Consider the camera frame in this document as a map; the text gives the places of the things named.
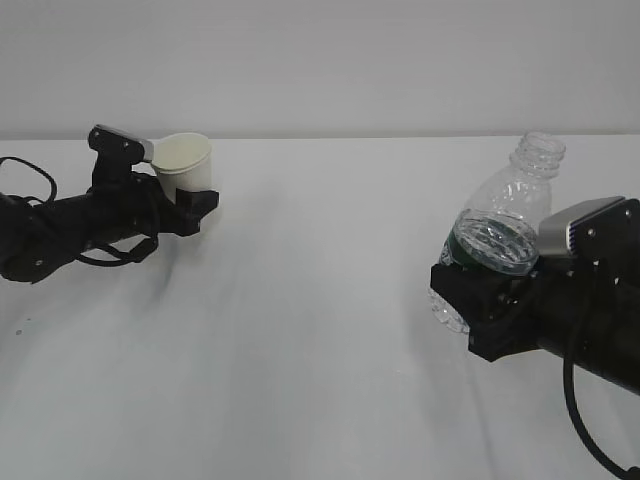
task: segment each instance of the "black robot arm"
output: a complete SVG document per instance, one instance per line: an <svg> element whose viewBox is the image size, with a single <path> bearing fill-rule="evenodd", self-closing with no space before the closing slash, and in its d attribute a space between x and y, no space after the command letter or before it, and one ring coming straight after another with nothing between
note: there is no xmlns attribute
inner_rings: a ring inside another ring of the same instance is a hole
<svg viewBox="0 0 640 480"><path fill-rule="evenodd" d="M469 324L469 351L493 362L545 349L564 359L565 398L585 446L618 478L577 410L574 364L640 394L640 202L583 202L540 226L541 257L526 277L434 265L431 287Z"/></svg>
<svg viewBox="0 0 640 480"><path fill-rule="evenodd" d="M0 193L0 274L19 282L38 282L74 260L95 266L138 263L158 246L159 233L193 235L200 221L218 206L218 192L176 191L176 202L166 198L158 179L134 172L149 162L153 146L124 132L97 125L89 146L98 152L91 188L84 195L56 200L57 187L42 169L33 168L51 184L47 200ZM143 235L133 249L123 252L112 243ZM86 256L102 250L112 259Z"/></svg>

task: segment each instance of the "clear plastic bottle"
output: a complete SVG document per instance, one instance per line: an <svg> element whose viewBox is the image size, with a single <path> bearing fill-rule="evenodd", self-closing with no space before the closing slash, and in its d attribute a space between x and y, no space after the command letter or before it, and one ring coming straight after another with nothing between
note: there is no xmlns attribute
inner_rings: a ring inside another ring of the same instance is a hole
<svg viewBox="0 0 640 480"><path fill-rule="evenodd" d="M557 138L532 132L520 140L510 165L490 177L467 201L447 238L440 263L484 267L526 275L538 259L540 222L551 214L551 184L565 146ZM455 332L468 333L464 319L429 289L436 318Z"/></svg>

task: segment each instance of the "wire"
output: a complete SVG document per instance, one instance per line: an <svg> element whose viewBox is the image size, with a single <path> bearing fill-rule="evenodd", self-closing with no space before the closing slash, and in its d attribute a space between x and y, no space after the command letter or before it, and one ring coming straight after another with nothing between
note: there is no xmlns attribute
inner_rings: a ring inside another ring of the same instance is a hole
<svg viewBox="0 0 640 480"><path fill-rule="evenodd" d="M18 157L0 157L0 166L2 166L5 160L11 160L13 162L21 163L22 165L29 167L31 170L39 173L49 182L49 185L51 186L51 190L49 191L49 198L47 198L44 202L36 197L25 197L25 200L27 201L36 200L40 203L50 203L56 199L56 195L58 195L58 184L53 179L53 177L49 175L46 171L44 171L42 168L38 167L37 165L34 165L33 163Z"/></svg>
<svg viewBox="0 0 640 480"><path fill-rule="evenodd" d="M578 437L582 440L582 443L587 448L589 453L593 455L593 457L606 468L612 475L622 480L636 480L640 479L640 470L637 467L633 467L628 471L619 466L613 460L611 460L606 453L604 453L600 447L596 444L595 440L589 434L587 427L580 416L580 412L578 411L578 402L576 401L576 393L574 386L574 378L573 378L573 366L575 364L575 357L578 350L578 343L582 338L582 334L588 324L588 312L589 307L591 306L591 297L593 291L595 289L595 275L594 275L594 284L592 285L592 290L588 292L585 301L585 309L581 315L581 318L576 322L575 326L571 331L571 335L569 337L569 342L567 344L567 351L564 356L564 361L562 364L562 385L564 389L564 398L567 404L567 410L569 412L569 417L571 418L571 423L573 423L576 432L578 433Z"/></svg>

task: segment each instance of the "white paper cup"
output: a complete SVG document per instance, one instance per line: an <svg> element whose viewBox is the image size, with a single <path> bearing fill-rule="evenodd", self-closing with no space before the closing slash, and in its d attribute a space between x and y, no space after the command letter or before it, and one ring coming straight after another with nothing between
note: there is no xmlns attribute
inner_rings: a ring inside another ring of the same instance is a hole
<svg viewBox="0 0 640 480"><path fill-rule="evenodd" d="M176 202L176 189L211 190L211 143L199 133L176 133L158 141L151 166L164 194Z"/></svg>

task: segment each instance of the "white tabletop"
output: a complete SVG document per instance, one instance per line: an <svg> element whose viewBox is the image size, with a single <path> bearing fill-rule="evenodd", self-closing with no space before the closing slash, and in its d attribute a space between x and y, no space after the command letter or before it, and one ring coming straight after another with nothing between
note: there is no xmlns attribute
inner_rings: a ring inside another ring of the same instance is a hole
<svg viewBox="0 0 640 480"><path fill-rule="evenodd" d="M564 140L554 209L639 196L640 136ZM0 478L606 478L558 358L489 364L430 313L457 211L516 142L215 141L222 207L202 235L162 236L140 265L2 281ZM85 142L9 154L61 196L90 184ZM0 170L5 193L43 185ZM640 463L640 399L586 373L577 394L603 449Z"/></svg>

